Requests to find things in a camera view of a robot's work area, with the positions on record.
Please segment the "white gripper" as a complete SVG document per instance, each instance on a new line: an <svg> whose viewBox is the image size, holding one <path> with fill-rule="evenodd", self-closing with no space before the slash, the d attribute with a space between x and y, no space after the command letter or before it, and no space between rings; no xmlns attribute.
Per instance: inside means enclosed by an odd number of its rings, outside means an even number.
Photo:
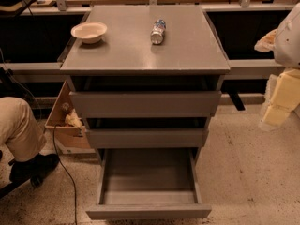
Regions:
<svg viewBox="0 0 300 225"><path fill-rule="evenodd" d="M277 29L263 36L254 46L261 53L274 50ZM258 124L264 131L279 128L300 104L300 70L286 68L278 76L271 74L265 89L265 104L262 105Z"/></svg>

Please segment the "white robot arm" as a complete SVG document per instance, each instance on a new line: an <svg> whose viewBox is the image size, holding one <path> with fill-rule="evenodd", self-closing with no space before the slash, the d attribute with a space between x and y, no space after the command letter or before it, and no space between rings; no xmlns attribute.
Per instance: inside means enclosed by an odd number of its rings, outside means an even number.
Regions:
<svg viewBox="0 0 300 225"><path fill-rule="evenodd" d="M280 127L300 105L300 4L254 49L261 53L272 51L275 62L285 67L278 76L271 75L266 86L259 128L270 131Z"/></svg>

